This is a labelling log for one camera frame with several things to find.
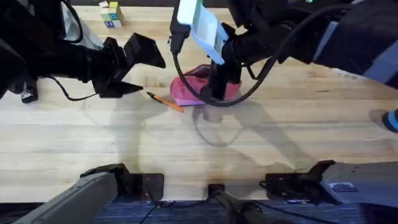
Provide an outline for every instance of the wooden tabletop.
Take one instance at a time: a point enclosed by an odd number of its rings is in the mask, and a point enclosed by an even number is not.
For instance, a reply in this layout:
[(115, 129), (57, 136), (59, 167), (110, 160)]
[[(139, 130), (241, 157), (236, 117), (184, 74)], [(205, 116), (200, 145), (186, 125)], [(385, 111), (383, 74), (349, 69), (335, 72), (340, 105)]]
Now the wooden tabletop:
[[(123, 43), (133, 32), (155, 39), (167, 68), (139, 65), (125, 81), (167, 97), (177, 76), (167, 45), (170, 8), (124, 7), (123, 29), (105, 28), (97, 7), (76, 9), (102, 39)], [(213, 12), (232, 23), (226, 9)], [(191, 40), (180, 58), (183, 70), (209, 61)], [(61, 82), (71, 96), (93, 92), (90, 84)], [(247, 73), (243, 83), (242, 92), (253, 84)], [(39, 81), (39, 94), (29, 105), (11, 93), (0, 100), (0, 202), (45, 202), (82, 172), (117, 162), (131, 172), (163, 173), (166, 200), (199, 200), (209, 183), (239, 198), (265, 198), (258, 182), (266, 173), (304, 171), (320, 160), (398, 159), (398, 137), (379, 124), (398, 106), (396, 90), (295, 60), (275, 66), (250, 99), (230, 108), (179, 113), (144, 91), (71, 102), (51, 80)]]

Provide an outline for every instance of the pencil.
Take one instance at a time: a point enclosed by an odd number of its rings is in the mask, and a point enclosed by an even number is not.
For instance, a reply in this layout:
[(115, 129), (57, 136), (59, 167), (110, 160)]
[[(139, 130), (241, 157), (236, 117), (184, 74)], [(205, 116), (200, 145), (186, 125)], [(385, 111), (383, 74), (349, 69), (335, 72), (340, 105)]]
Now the pencil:
[(183, 108), (181, 108), (181, 107), (179, 107), (179, 106), (177, 106), (177, 105), (175, 105), (175, 104), (173, 104), (173, 103), (171, 103), (171, 102), (168, 102), (168, 101), (162, 99), (161, 97), (159, 97), (159, 96), (157, 96), (157, 95), (155, 95), (155, 94), (153, 94), (153, 93), (147, 92), (147, 94), (148, 94), (152, 99), (158, 101), (159, 103), (163, 103), (164, 105), (167, 105), (167, 106), (169, 106), (169, 107), (171, 107), (171, 108), (173, 108), (173, 109), (175, 109), (175, 110), (177, 110), (177, 111), (179, 111), (179, 112), (181, 112), (181, 113), (184, 113), (184, 109), (183, 109)]

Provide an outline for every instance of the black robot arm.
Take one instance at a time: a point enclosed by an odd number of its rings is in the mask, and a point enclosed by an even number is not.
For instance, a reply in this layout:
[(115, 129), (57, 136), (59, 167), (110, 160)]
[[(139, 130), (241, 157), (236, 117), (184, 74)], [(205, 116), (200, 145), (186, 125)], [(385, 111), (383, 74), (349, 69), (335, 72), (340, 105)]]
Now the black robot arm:
[[(77, 40), (65, 40), (62, 4), (78, 23), (80, 36)], [(75, 45), (82, 40), (83, 29), (77, 13), (66, 0), (28, 0), (27, 6), (16, 0), (4, 0), (0, 2), (0, 12), (0, 47), (5, 52), (0, 57), (2, 62), (11, 65), (2, 74), (6, 82), (1, 86), (0, 96), (8, 89), (22, 93), (25, 103), (34, 101), (37, 79), (58, 76), (83, 83), (92, 81), (101, 98), (120, 98), (142, 89), (122, 82), (135, 64), (165, 68), (156, 42), (139, 34), (133, 34), (124, 47), (110, 37), (102, 49)], [(70, 98), (63, 87), (62, 90), (70, 100), (82, 99)]]
[[(213, 106), (231, 106), (248, 98), (262, 83), (273, 64), (288, 57), (304, 63), (315, 62), (327, 67), (366, 75), (381, 83), (398, 88), (398, 3), (394, 0), (297, 0), (241, 1), (229, 0), (229, 10), (236, 25), (247, 31), (236, 35), (223, 24), (229, 39), (222, 49), (225, 63), (212, 62), (213, 73), (201, 93), (200, 100)], [(172, 52), (181, 75), (177, 54), (178, 42), (189, 30), (172, 21)], [(252, 74), (250, 65), (267, 59), (260, 74)], [(234, 101), (224, 99), (226, 84), (239, 83), (241, 68), (247, 67), (257, 83), (245, 95)], [(387, 75), (380, 75), (387, 69)]]

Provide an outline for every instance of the black cable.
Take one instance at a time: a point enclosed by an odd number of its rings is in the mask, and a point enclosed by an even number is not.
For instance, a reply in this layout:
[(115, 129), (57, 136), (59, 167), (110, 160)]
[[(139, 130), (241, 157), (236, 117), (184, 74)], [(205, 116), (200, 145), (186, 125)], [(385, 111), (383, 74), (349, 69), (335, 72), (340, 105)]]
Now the black cable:
[(87, 99), (87, 98), (90, 98), (90, 97), (92, 97), (92, 96), (97, 95), (97, 93), (94, 93), (94, 94), (92, 94), (92, 95), (90, 95), (90, 96), (85, 96), (85, 97), (82, 97), (82, 98), (72, 98), (72, 97), (69, 96), (69, 93), (67, 92), (67, 90), (65, 89), (65, 87), (63, 87), (63, 85), (62, 85), (54, 76), (52, 76), (52, 75), (47, 75), (47, 76), (45, 76), (45, 77), (54, 80), (54, 81), (58, 84), (58, 86), (61, 88), (62, 93), (65, 95), (65, 97), (66, 97), (68, 100), (70, 100), (70, 101), (81, 101), (81, 100), (85, 100), (85, 99)]
[(148, 216), (155, 210), (155, 208), (156, 208), (156, 205), (149, 210), (147, 215), (141, 220), (141, 222), (139, 222), (139, 224), (143, 224), (145, 222), (145, 220), (148, 218)]
[(73, 15), (73, 18), (76, 20), (77, 25), (79, 27), (79, 32), (80, 32), (80, 35), (76, 40), (62, 40), (62, 42), (66, 42), (66, 43), (70, 43), (70, 44), (80, 43), (83, 40), (83, 27), (81, 26), (81, 21), (79, 19), (79, 16), (78, 16), (76, 10), (70, 5), (69, 2), (67, 2), (67, 0), (61, 0), (61, 2), (63, 2), (66, 5), (66, 7), (69, 9), (70, 13)]
[(260, 74), (257, 76), (258, 81), (256, 84), (253, 85), (253, 87), (243, 96), (239, 97), (236, 100), (233, 101), (228, 101), (225, 103), (220, 103), (217, 101), (211, 101), (205, 97), (202, 97), (200, 94), (198, 94), (187, 82), (185, 79), (183, 72), (181, 71), (180, 64), (178, 62), (178, 56), (177, 53), (173, 54), (173, 59), (174, 59), (174, 64), (175, 68), (177, 69), (177, 73), (182, 81), (182, 83), (188, 88), (188, 90), (192, 93), (193, 96), (198, 98), (199, 100), (202, 100), (203, 102), (212, 105), (212, 106), (233, 106), (235, 104), (238, 104), (247, 98), (249, 98), (261, 85), (261, 83), (264, 81), (264, 79), (267, 77), (269, 71), (271, 68), (274, 66), (276, 63), (277, 59), (280, 57), (280, 55), (283, 53), (286, 45), (297, 35), (298, 32), (300, 32), (306, 25), (308, 25), (310, 22), (312, 22), (314, 19), (323, 16), (326, 13), (332, 12), (332, 11), (341, 11), (345, 9), (351, 9), (353, 6), (350, 4), (337, 4), (335, 6), (329, 6), (325, 7), (323, 9), (320, 9), (319, 11), (315, 12), (311, 16), (308, 16), (305, 18), (299, 25), (297, 25), (289, 34), (288, 36), (284, 39), (284, 41), (279, 45), (278, 49), (276, 50), (275, 54), (273, 57), (269, 58), (266, 62), (266, 64), (263, 66), (263, 68), (260, 71)]
[(250, 77), (251, 77), (253, 80), (258, 80), (258, 79), (259, 79), (259, 77), (256, 77), (256, 76), (254, 75), (253, 70), (251, 70), (251, 66), (250, 66), (250, 65), (246, 65), (246, 69), (248, 70), (249, 75), (250, 75)]
[(307, 220), (311, 220), (311, 221), (318, 222), (318, 223), (337, 224), (337, 223), (335, 223), (335, 222), (331, 222), (331, 221), (327, 221), (327, 220), (322, 220), (322, 219), (320, 219), (320, 218), (310, 217), (310, 216), (302, 215), (302, 214), (299, 214), (299, 213), (286, 211), (286, 210), (283, 210), (283, 209), (280, 209), (280, 208), (277, 208), (277, 207), (273, 207), (273, 206), (271, 206), (271, 205), (264, 204), (264, 203), (259, 202), (259, 201), (257, 201), (257, 200), (254, 200), (253, 202), (255, 202), (255, 203), (259, 204), (259, 205), (262, 205), (262, 206), (264, 206), (264, 207), (266, 207), (266, 208), (269, 208), (269, 209), (275, 210), (275, 211), (277, 211), (277, 212), (286, 214), (286, 215), (292, 215), (292, 216), (295, 216), (295, 217), (305, 218), (305, 219), (307, 219)]

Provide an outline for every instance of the pink object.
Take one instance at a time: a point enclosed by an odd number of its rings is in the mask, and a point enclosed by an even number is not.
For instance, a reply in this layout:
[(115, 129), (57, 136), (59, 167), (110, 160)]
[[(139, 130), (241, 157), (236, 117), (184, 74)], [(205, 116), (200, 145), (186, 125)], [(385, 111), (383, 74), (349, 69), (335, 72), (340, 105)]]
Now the pink object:
[[(185, 74), (187, 82), (192, 88), (200, 93), (200, 90), (207, 84), (207, 76), (210, 72), (209, 65), (199, 65)], [(233, 85), (228, 83), (226, 86), (225, 99), (230, 100), (238, 93), (241, 84)], [(189, 92), (188, 88), (182, 83), (180, 77), (175, 78), (170, 84), (170, 95), (179, 106), (193, 106), (205, 104)]]

